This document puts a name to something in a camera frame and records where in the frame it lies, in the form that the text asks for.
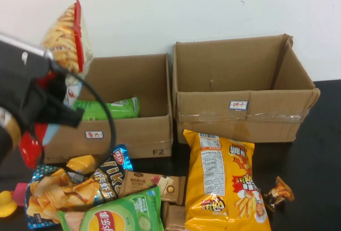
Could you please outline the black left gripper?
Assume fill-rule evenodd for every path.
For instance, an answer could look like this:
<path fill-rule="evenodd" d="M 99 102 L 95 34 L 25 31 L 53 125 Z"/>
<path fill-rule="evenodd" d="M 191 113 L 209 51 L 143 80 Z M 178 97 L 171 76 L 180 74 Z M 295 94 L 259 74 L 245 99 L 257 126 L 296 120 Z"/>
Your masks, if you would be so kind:
<path fill-rule="evenodd" d="M 47 93 L 36 85 L 51 70 L 51 51 L 20 41 L 1 41 L 1 106 L 19 124 L 58 124 L 77 128 L 84 110 L 66 106 L 64 77 L 48 81 L 46 90 L 58 101 L 47 101 Z"/>

